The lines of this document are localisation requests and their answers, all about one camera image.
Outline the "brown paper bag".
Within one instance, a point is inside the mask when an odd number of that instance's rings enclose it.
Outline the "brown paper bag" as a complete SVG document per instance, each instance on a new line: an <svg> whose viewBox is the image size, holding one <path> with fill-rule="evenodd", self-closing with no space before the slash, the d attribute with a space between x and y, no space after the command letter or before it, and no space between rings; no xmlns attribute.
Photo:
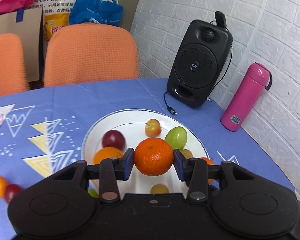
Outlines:
<svg viewBox="0 0 300 240"><path fill-rule="evenodd" d="M0 35L19 36L24 52L27 80L42 81L44 72L43 9L19 9L0 15Z"/></svg>

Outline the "dark red plum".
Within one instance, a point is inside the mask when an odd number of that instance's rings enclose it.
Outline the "dark red plum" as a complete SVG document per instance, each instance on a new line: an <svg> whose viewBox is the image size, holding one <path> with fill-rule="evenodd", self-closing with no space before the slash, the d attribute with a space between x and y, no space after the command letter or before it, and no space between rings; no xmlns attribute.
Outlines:
<svg viewBox="0 0 300 240"><path fill-rule="evenodd" d="M102 138L103 147L114 147L123 151L126 146L126 140L123 134L117 130L107 131Z"/></svg>
<svg viewBox="0 0 300 240"><path fill-rule="evenodd" d="M17 184L8 184L4 193L4 200L6 203L10 203L11 200L19 193L23 191L23 188Z"/></svg>

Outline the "green apple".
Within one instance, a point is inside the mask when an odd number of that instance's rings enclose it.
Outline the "green apple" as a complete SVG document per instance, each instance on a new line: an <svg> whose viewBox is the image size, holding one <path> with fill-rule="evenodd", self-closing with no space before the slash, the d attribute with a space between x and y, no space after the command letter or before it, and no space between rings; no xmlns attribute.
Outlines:
<svg viewBox="0 0 300 240"><path fill-rule="evenodd" d="M99 194L94 190L94 189L89 189L88 193L93 197L93 198L99 198Z"/></svg>
<svg viewBox="0 0 300 240"><path fill-rule="evenodd" d="M181 126L175 127L167 133L165 141L173 150L181 151L187 143L187 131Z"/></svg>

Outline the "orange chair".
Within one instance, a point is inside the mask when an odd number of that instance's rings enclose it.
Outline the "orange chair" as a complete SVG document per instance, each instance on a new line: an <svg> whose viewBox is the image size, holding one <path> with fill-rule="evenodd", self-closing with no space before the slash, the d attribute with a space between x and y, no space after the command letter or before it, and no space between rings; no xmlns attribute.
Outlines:
<svg viewBox="0 0 300 240"><path fill-rule="evenodd" d="M134 37L106 24L69 25L47 45L44 86L138 78L139 59Z"/></svg>
<svg viewBox="0 0 300 240"><path fill-rule="evenodd" d="M0 35L0 97L30 90L23 45L15 34Z"/></svg>

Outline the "blue patterned tablecloth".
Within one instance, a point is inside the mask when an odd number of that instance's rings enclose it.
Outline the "blue patterned tablecloth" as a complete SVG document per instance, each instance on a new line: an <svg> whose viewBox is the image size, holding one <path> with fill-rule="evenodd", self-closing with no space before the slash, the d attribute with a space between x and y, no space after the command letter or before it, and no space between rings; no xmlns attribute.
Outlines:
<svg viewBox="0 0 300 240"><path fill-rule="evenodd" d="M81 157L83 139L103 116L121 109L147 109L168 115L189 128L205 146L215 163L230 160L264 178L292 189L293 185L277 164L244 130L230 132L220 123L223 114L217 103L207 101L191 108L165 94L164 79L134 79L83 83L41 88L0 97L0 107L11 106L0 125L0 176L27 188L42 179L26 158L43 154L32 141L40 135L37 125L55 123L55 151L69 165Z"/></svg>

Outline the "blue shopping bag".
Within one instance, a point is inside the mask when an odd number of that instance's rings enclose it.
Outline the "blue shopping bag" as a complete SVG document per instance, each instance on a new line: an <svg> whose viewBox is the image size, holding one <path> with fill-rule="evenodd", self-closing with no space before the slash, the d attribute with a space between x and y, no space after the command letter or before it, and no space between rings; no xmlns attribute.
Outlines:
<svg viewBox="0 0 300 240"><path fill-rule="evenodd" d="M69 15L69 24L98 23L118 27L123 6L116 0L76 0Z"/></svg>

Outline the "large orange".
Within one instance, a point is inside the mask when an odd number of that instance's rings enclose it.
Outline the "large orange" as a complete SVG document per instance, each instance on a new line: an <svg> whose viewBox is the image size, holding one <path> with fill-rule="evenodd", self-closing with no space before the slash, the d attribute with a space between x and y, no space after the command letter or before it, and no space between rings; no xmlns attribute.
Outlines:
<svg viewBox="0 0 300 240"><path fill-rule="evenodd" d="M123 153L115 147L104 147L97 151L93 157L93 164L100 164L102 160L108 158L121 158Z"/></svg>

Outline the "left orange chair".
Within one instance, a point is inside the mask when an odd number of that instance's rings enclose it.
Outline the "left orange chair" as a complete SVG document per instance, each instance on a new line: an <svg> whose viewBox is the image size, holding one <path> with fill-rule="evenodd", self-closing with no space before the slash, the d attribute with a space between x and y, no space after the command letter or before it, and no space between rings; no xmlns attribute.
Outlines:
<svg viewBox="0 0 300 240"><path fill-rule="evenodd" d="M0 97L30 90L23 45L15 34L0 35Z"/></svg>

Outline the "orange mandarin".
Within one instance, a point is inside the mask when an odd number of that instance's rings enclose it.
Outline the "orange mandarin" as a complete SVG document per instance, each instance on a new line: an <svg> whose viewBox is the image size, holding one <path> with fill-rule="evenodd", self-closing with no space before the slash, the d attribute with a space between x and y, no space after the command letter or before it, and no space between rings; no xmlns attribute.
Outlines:
<svg viewBox="0 0 300 240"><path fill-rule="evenodd" d="M161 138L148 138L134 150L133 161L142 174L160 176L168 172L173 164L173 149Z"/></svg>

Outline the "yellow snack bag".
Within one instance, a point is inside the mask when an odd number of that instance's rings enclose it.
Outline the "yellow snack bag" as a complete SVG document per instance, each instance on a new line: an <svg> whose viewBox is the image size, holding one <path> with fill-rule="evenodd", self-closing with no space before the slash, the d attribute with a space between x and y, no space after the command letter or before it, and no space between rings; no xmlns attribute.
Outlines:
<svg viewBox="0 0 300 240"><path fill-rule="evenodd" d="M69 25L69 13L57 13L44 16L44 37L46 41L51 40L53 35Z"/></svg>

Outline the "yellow red small apple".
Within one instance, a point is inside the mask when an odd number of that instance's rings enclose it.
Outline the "yellow red small apple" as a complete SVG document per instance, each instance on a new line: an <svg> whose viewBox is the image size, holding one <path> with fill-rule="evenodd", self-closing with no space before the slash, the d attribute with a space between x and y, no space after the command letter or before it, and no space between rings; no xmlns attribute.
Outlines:
<svg viewBox="0 0 300 240"><path fill-rule="evenodd" d="M157 119L150 119L146 122L145 133L148 137L154 138L161 134L161 125Z"/></svg>

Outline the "pink thermos bottle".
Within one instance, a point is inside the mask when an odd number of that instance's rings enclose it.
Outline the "pink thermos bottle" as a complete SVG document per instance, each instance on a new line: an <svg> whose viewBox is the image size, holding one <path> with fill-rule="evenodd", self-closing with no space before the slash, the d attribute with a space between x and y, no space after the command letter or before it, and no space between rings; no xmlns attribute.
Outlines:
<svg viewBox="0 0 300 240"><path fill-rule="evenodd" d="M271 72L262 64L251 64L234 97L221 117L221 124L230 131L237 131L264 90L272 86Z"/></svg>

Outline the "small yellow green fruit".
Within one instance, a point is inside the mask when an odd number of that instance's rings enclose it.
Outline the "small yellow green fruit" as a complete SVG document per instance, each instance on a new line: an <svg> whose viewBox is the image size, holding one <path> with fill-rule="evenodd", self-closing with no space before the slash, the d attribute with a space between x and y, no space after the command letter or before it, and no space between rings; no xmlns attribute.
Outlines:
<svg viewBox="0 0 300 240"><path fill-rule="evenodd" d="M164 184L156 184L150 189L150 194L168 194L168 187Z"/></svg>

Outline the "right orange chair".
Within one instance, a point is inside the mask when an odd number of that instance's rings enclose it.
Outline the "right orange chair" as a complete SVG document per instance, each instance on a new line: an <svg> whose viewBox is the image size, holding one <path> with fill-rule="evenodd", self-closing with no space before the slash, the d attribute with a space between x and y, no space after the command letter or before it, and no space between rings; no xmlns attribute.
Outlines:
<svg viewBox="0 0 300 240"><path fill-rule="evenodd" d="M44 86L138 78L139 59L134 37L106 24L69 25L47 45Z"/></svg>

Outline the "white round plate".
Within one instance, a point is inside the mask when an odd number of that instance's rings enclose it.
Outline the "white round plate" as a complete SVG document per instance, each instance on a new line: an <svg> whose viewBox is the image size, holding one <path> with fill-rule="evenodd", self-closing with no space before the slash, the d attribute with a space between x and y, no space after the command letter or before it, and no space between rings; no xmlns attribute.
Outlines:
<svg viewBox="0 0 300 240"><path fill-rule="evenodd" d="M155 185L164 185L169 193L187 194L187 186L180 181L173 167L173 148L164 141L166 135L178 128L184 149L194 157L209 155L202 142L186 126L169 116L144 109L127 109L110 113L98 120L87 132L82 146L82 158L97 163L97 153L106 157L102 138L110 130L123 134L126 147L133 148L133 168L127 181L118 181L121 195L150 193Z"/></svg>

